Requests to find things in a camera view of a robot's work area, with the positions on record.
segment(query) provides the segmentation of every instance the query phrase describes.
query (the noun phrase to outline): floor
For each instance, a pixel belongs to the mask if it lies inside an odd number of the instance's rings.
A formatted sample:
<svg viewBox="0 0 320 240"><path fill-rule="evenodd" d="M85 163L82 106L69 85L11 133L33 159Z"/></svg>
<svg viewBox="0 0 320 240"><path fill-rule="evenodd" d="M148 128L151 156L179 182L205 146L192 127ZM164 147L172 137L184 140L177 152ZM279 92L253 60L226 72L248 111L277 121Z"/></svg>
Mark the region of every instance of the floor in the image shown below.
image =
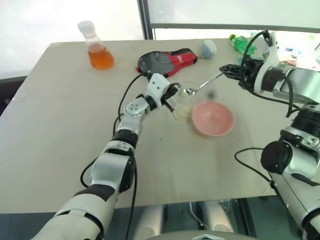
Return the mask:
<svg viewBox="0 0 320 240"><path fill-rule="evenodd" d="M248 203L258 239L301 239L298 228L277 197L249 198ZM244 234L243 223L238 219L237 209L234 206L231 202L226 213L234 231ZM131 229L135 228L143 210L144 207L135 208ZM0 214L0 239L29 240L53 215L54 213ZM105 239L123 240L128 216L129 208L116 209ZM189 212L188 203L169 204L167 216L164 233L197 230L199 227ZM132 238L133 232L133 230L130 232L129 239Z"/></svg>

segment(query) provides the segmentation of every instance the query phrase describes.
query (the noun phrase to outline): beige table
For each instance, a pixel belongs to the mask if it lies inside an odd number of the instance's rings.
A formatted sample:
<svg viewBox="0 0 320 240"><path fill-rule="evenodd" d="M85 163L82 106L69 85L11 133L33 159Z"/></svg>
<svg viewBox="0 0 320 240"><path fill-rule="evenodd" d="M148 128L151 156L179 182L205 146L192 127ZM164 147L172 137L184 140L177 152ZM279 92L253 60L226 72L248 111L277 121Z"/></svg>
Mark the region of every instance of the beige table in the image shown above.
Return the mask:
<svg viewBox="0 0 320 240"><path fill-rule="evenodd" d="M170 82L200 84L220 66L235 62L239 55L228 40L214 41L218 49L214 59L200 59L170 77ZM137 75L139 56L154 50L197 51L200 43L106 42L115 57L115 66L106 71L89 65L83 42L51 44L0 117L0 212L57 211L83 189L79 181L82 169L111 139L119 101ZM126 101L144 93L146 86L142 77ZM234 113L233 131L222 137L204 137L165 107L153 112L143 123L136 150L137 206L274 194L233 155L277 140L280 129L290 124L285 118L287 107L258 99L224 76L212 89L215 99ZM208 89L202 93L197 102L207 99ZM259 152L243 153L241 159L263 171ZM119 196L117 207L128 207L131 199L132 189Z"/></svg>

